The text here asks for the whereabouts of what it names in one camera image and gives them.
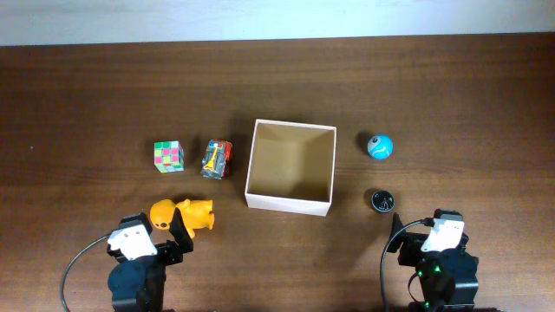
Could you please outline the orange plush toy figure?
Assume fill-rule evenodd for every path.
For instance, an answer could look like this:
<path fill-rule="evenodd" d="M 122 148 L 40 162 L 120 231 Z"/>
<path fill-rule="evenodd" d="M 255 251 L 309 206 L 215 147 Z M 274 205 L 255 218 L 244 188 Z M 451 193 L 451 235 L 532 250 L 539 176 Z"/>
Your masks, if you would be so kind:
<path fill-rule="evenodd" d="M 179 211 L 190 238 L 195 238 L 195 230 L 212 229 L 215 221 L 212 206 L 212 200 L 185 199 L 174 203 L 171 199 L 163 199 L 151 207 L 150 219 L 155 228 L 168 231 L 174 213 Z"/>

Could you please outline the red grey toy car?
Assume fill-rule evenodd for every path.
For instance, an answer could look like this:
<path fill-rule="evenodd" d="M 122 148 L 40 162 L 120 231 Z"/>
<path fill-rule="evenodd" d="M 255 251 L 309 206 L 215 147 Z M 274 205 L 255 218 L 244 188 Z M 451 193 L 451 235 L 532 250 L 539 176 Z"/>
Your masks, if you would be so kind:
<path fill-rule="evenodd" d="M 200 174 L 209 179 L 222 179 L 230 175 L 232 143 L 226 140 L 210 140 L 201 162 Z"/>

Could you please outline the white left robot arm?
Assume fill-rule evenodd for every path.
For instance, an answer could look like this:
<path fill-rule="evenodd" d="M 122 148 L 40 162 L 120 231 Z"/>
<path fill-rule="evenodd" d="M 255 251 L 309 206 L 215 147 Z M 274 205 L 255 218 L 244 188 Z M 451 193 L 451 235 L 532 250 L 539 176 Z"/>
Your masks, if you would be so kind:
<path fill-rule="evenodd" d="M 161 311 L 166 267 L 183 262 L 193 251 L 193 241 L 180 211 L 170 217 L 169 231 L 174 240 L 153 244 L 153 231 L 143 212 L 123 218 L 108 238 L 107 253 L 118 264 L 108 276 L 115 311 Z"/>

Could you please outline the black round spinner toy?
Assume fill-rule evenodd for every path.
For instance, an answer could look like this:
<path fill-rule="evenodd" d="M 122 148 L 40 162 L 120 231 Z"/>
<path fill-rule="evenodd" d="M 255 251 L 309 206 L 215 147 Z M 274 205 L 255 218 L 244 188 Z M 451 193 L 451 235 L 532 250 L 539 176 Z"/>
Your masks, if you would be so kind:
<path fill-rule="evenodd" d="M 379 213 L 388 213 L 395 207 L 395 198 L 390 192 L 380 190 L 372 194 L 370 203 L 375 211 Z"/>

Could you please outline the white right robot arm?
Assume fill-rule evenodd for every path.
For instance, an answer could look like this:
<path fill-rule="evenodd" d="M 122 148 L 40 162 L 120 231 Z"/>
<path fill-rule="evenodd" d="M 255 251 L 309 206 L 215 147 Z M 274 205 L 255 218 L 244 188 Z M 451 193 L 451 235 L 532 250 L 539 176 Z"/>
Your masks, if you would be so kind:
<path fill-rule="evenodd" d="M 410 281 L 418 279 L 423 299 L 413 299 L 409 311 L 470 311 L 479 289 L 479 258 L 466 251 L 468 235 L 463 216 L 457 211 L 437 209 L 431 218 L 403 224 L 392 218 L 391 232 L 380 262 L 382 304 L 389 310 L 385 285 L 386 254 L 398 253 L 401 266 L 413 267 Z"/>

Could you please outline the pastel rubiks cube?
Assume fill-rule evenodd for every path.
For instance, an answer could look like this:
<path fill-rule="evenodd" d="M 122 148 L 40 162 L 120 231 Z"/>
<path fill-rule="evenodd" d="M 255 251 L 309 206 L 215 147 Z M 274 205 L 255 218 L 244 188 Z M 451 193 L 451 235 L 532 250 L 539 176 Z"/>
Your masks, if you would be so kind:
<path fill-rule="evenodd" d="M 153 163 L 161 173 L 184 171 L 184 151 L 181 144 L 177 140 L 155 142 Z"/>

